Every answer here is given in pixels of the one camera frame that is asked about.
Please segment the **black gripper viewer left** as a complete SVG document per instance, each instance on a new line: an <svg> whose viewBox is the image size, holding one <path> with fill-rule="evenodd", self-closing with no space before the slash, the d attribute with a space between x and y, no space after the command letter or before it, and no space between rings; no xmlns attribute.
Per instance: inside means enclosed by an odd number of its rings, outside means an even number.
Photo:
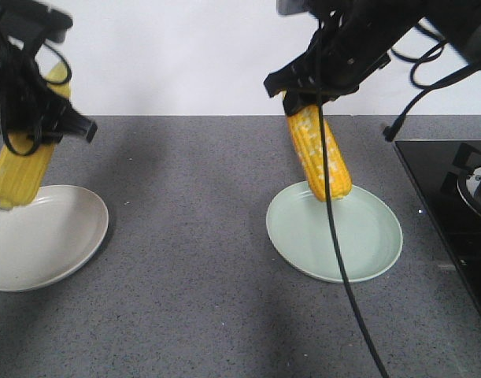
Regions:
<svg viewBox="0 0 481 378"><path fill-rule="evenodd" d="M44 78L35 60L41 47L50 49L63 62L63 56L48 43L37 38L21 41L20 48L11 36L0 32L0 135L4 144L12 146L10 133L24 134L32 146L59 143L63 135L71 135L91 143L98 126L94 120L71 106L63 109L63 97L47 84L63 84Z"/></svg>

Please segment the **black gripper viewer right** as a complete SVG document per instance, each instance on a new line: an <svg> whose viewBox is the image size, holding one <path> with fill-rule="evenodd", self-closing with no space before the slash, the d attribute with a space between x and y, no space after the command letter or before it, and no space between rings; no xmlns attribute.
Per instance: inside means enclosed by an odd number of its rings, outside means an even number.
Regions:
<svg viewBox="0 0 481 378"><path fill-rule="evenodd" d="M357 91L386 52L424 15L425 1L309 1L309 12L324 22L309 49L263 85L269 97L282 91L287 116L323 103L315 91L320 78L324 95L335 98Z"/></svg>

